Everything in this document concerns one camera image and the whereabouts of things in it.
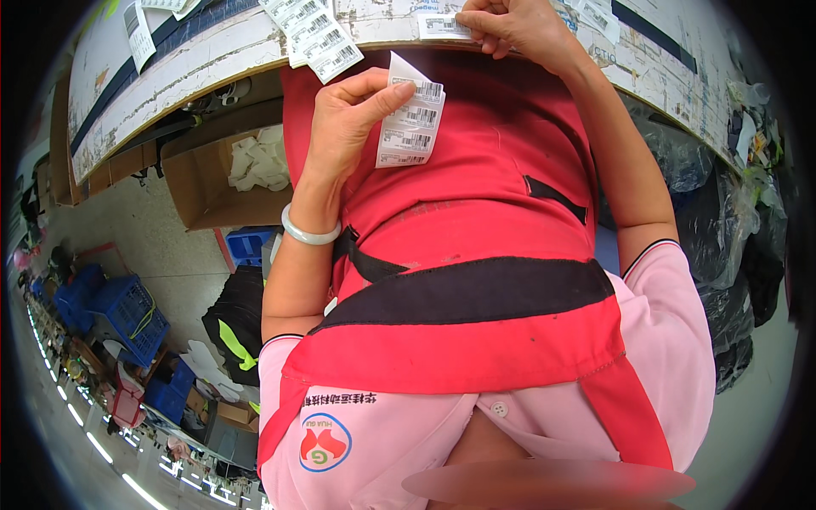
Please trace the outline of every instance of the fluorescent light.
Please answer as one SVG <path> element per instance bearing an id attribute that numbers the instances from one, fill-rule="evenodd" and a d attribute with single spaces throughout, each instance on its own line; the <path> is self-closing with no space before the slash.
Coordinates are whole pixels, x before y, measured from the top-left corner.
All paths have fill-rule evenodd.
<path id="1" fill-rule="evenodd" d="M 108 461 L 108 464 L 113 463 L 113 458 L 108 455 L 108 452 L 102 448 L 102 445 L 96 440 L 95 437 L 91 435 L 90 432 L 85 432 L 85 435 L 88 436 L 88 440 L 96 447 L 96 451 L 100 452 L 100 455 L 104 457 L 105 460 Z"/>
<path id="2" fill-rule="evenodd" d="M 71 406 L 70 404 L 68 404 L 68 410 L 71 411 L 71 414 L 73 415 L 73 418 L 77 420 L 77 423 L 81 427 L 82 426 L 82 418 L 80 418 L 79 415 L 77 414 L 77 410 L 74 409 L 73 406 Z"/>
<path id="3" fill-rule="evenodd" d="M 232 505 L 234 507 L 237 506 L 234 501 L 230 501 L 229 499 L 226 499 L 224 496 L 220 496 L 220 495 L 216 494 L 212 487 L 210 488 L 210 497 L 212 497 L 213 499 L 218 499 L 219 501 L 223 501 L 226 504 Z"/>
<path id="4" fill-rule="evenodd" d="M 125 481 L 127 482 L 127 484 L 128 484 L 129 486 L 133 487 L 133 490 L 135 490 L 136 492 L 138 492 L 138 493 L 139 493 L 139 495 L 140 495 L 141 497 L 143 497 L 145 501 L 147 501 L 148 503 L 150 503 L 151 505 L 153 505 L 153 508 L 156 508 L 156 510 L 167 510 L 167 507 L 165 507 L 164 505 L 162 505 L 161 503 L 159 503 L 158 501 L 156 501 L 156 499 L 155 499 L 153 496 L 151 496 L 150 494 L 148 494 L 147 492 L 145 492 L 145 491 L 144 491 L 144 489 L 142 489 L 141 487 L 139 487 L 139 484 L 137 484 L 137 483 L 135 482 L 135 480 L 134 480 L 133 478 L 131 478 L 131 477 L 130 477 L 130 475 L 128 475 L 127 473 L 125 473 L 125 474 L 123 474 L 123 475 L 122 475 L 122 478 L 124 478 L 124 479 L 125 479 Z"/>
<path id="5" fill-rule="evenodd" d="M 187 485 L 189 485 L 189 486 L 193 486 L 193 487 L 195 487 L 195 488 L 196 488 L 196 489 L 198 489 L 198 490 L 201 490 L 201 489 L 202 489 L 202 487 L 201 487 L 200 485 L 197 485 L 197 484 L 196 484 L 194 481 L 192 481 L 192 480 L 188 480 L 188 479 L 187 479 L 187 478 L 185 478 L 185 477 L 181 477 L 181 481 L 183 481 L 184 483 L 186 483 L 186 484 L 187 484 Z"/>

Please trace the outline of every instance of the tiled floor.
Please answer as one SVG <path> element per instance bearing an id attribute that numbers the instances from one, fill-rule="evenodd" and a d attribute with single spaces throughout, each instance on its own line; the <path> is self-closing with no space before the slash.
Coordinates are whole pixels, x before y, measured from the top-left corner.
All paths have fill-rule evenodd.
<path id="1" fill-rule="evenodd" d="M 221 293 L 229 276 L 212 230 L 186 233 L 164 180 L 154 171 L 142 187 L 128 178 L 73 209 L 51 213 L 42 255 L 34 262 L 45 268 L 51 248 L 64 243 L 80 253 L 115 242 L 126 265 L 142 279 L 171 328 L 166 341 L 184 352 L 189 339 L 210 345 L 201 316 Z"/>

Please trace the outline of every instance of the shirt sleeve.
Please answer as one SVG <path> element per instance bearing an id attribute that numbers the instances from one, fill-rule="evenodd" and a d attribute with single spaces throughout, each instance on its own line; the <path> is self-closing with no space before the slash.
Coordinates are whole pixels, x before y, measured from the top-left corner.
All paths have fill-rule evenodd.
<path id="1" fill-rule="evenodd" d="M 269 340 L 258 356 L 260 378 L 260 430 L 281 405 L 281 370 L 302 335 L 278 335 Z"/>
<path id="2" fill-rule="evenodd" d="M 621 308 L 627 358 L 663 427 L 677 471 L 691 464 L 708 430 L 716 369 L 703 304 L 676 242 L 647 247 L 610 277 Z"/>

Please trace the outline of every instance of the green strap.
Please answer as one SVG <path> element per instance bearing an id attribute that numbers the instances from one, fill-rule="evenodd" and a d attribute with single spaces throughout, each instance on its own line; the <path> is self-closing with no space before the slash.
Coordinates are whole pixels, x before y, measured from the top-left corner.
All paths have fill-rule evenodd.
<path id="1" fill-rule="evenodd" d="M 235 333 L 233 333 L 233 330 L 221 319 L 218 320 L 218 332 L 221 337 L 221 341 L 224 342 L 224 345 L 226 345 L 229 350 L 233 352 L 233 354 L 244 360 L 244 362 L 240 365 L 241 370 L 249 370 L 258 364 L 258 358 L 253 358 L 250 356 L 246 349 L 244 349 L 244 346 L 241 345 L 241 342 L 238 341 L 238 338 L 235 336 Z"/>

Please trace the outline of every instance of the black apron strap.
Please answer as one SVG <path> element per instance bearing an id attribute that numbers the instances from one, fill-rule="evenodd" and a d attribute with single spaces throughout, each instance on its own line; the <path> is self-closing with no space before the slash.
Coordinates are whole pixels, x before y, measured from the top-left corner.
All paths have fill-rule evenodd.
<path id="1" fill-rule="evenodd" d="M 354 264 L 354 268 L 360 273 L 360 276 L 371 283 L 376 283 L 385 277 L 404 273 L 408 270 L 405 266 L 392 264 L 386 260 L 366 255 L 357 247 L 357 239 L 359 238 L 360 234 L 351 225 L 346 227 L 340 237 L 335 240 L 332 264 L 336 264 L 344 255 L 348 255 L 348 259 Z"/>

